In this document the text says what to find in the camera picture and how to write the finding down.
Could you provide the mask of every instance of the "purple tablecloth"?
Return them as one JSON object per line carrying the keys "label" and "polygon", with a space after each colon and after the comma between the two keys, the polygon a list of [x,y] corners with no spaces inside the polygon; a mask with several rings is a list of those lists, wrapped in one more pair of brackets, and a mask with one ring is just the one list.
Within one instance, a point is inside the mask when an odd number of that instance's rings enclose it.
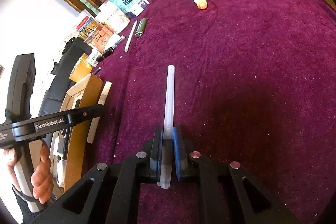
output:
{"label": "purple tablecloth", "polygon": [[[92,163],[121,162],[174,124],[215,161],[239,161],[303,223],[336,189],[336,12],[324,0],[148,0],[145,34],[102,63],[113,83]],[[126,37],[131,24],[122,33]],[[196,187],[142,187],[138,223],[197,223]]]}

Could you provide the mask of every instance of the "clear plastic tube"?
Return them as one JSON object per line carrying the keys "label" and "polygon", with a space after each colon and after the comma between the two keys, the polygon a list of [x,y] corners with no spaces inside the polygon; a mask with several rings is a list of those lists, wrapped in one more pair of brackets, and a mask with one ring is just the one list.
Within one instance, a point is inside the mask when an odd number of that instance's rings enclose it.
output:
{"label": "clear plastic tube", "polygon": [[174,123],[174,84],[175,84],[175,67],[168,66],[167,91],[166,91],[166,107],[165,121],[163,126],[163,142],[162,142],[162,159],[161,159],[161,175],[158,185],[163,189],[170,187],[172,155],[173,155],[173,123]]}

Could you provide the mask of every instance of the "black sleeve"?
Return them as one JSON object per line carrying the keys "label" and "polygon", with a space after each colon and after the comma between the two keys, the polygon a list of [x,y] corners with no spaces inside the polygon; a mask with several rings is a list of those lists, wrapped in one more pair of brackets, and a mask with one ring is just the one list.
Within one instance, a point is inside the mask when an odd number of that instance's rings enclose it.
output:
{"label": "black sleeve", "polygon": [[28,208],[27,202],[16,193],[14,187],[12,187],[12,190],[23,215],[23,224],[30,224],[39,214],[41,214],[41,212],[32,213]]}

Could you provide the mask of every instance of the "metal screw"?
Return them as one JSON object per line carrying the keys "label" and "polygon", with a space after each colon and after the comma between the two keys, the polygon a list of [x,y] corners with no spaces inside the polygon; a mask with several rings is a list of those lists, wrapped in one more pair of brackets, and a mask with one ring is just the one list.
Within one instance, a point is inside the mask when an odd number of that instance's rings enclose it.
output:
{"label": "metal screw", "polygon": [[233,161],[230,163],[231,168],[233,169],[239,169],[240,168],[240,163],[238,161]]}
{"label": "metal screw", "polygon": [[146,156],[147,156],[147,153],[145,151],[140,151],[140,152],[137,152],[136,154],[136,157],[139,159],[146,158]]}
{"label": "metal screw", "polygon": [[100,171],[105,170],[106,167],[107,167],[107,164],[104,163],[104,162],[100,162],[100,163],[97,164],[97,169],[100,170]]}
{"label": "metal screw", "polygon": [[198,159],[201,156],[201,153],[199,153],[198,151],[193,151],[190,153],[190,156],[194,159]]}

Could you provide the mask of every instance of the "green cylinder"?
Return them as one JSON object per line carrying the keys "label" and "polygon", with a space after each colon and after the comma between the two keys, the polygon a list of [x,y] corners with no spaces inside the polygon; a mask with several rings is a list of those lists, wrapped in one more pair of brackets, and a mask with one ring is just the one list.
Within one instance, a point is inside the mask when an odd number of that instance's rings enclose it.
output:
{"label": "green cylinder", "polygon": [[135,37],[140,37],[143,35],[147,24],[147,18],[140,20],[139,26],[136,30]]}

